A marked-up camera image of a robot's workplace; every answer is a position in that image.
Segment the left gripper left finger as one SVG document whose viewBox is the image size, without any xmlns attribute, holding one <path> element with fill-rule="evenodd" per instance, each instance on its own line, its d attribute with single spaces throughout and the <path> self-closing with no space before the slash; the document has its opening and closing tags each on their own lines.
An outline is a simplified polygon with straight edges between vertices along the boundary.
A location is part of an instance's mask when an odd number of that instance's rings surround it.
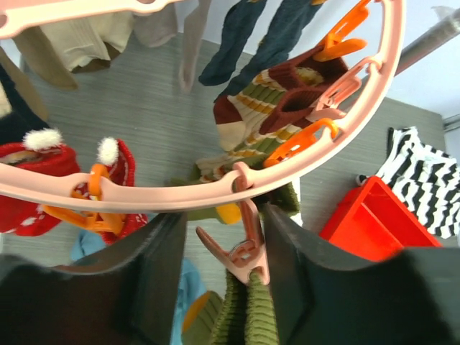
<svg viewBox="0 0 460 345">
<path fill-rule="evenodd" d="M 161 213 L 70 265 L 1 256 L 3 344 L 168 344 L 186 215 Z"/>
</svg>

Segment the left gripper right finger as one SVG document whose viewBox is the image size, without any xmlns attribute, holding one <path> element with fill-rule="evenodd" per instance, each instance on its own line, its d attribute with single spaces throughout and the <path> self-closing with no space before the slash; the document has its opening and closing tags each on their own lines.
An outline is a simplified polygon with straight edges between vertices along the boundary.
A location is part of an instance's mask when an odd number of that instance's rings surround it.
<svg viewBox="0 0 460 345">
<path fill-rule="evenodd" d="M 409 248 L 371 262 L 264 207 L 281 344 L 457 344 L 459 250 Z"/>
</svg>

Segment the olive green orange-toe sock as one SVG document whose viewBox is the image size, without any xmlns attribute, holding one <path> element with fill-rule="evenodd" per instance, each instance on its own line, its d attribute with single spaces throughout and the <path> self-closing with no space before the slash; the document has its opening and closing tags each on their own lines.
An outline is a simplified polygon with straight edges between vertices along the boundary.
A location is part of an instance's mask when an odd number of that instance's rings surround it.
<svg viewBox="0 0 460 345">
<path fill-rule="evenodd" d="M 278 345 L 275 310 L 268 286 L 256 272 L 248 283 L 226 272 L 226 292 L 211 332 L 211 344 Z"/>
</svg>

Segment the pink round clip hanger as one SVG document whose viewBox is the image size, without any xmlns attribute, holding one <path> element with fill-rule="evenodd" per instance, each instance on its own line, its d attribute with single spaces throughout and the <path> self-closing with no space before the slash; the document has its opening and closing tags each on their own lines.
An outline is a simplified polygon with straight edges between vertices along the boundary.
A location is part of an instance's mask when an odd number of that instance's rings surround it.
<svg viewBox="0 0 460 345">
<path fill-rule="evenodd" d="M 39 213 L 96 231 L 118 241 L 128 223 L 150 211 L 187 211 L 215 206 L 235 211 L 245 239 L 223 250 L 204 230 L 198 237 L 240 282 L 258 271 L 270 281 L 265 241 L 254 198 L 289 186 L 349 144 L 367 125 L 387 93 L 400 59 L 406 3 L 383 1 L 379 50 L 355 66 L 344 56 L 365 47 L 350 34 L 369 16 L 358 2 L 313 48 L 257 73 L 214 110 L 223 154 L 198 160 L 194 177 L 172 187 L 142 188 L 118 163 L 121 145 L 105 139 L 100 163 L 89 173 L 67 172 L 65 164 L 40 170 L 38 162 L 1 164 L 1 202 L 29 206 L 24 224 Z"/>
</svg>

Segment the red christmas sock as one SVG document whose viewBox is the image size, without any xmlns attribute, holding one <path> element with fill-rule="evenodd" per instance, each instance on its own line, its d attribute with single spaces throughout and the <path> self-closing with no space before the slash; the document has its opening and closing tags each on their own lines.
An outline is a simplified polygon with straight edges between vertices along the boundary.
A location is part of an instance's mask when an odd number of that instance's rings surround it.
<svg viewBox="0 0 460 345">
<path fill-rule="evenodd" d="M 103 138 L 98 145 L 98 161 L 104 165 L 113 183 L 121 186 L 134 187 L 136 162 L 129 148 L 121 139 Z M 147 216 L 143 213 L 129 213 L 119 235 L 102 231 L 101 238 L 106 244 L 113 244 L 147 224 Z"/>
<path fill-rule="evenodd" d="M 46 213 L 58 178 L 80 172 L 56 129 L 32 130 L 1 145 L 1 233 L 41 236 L 60 223 Z"/>
</svg>

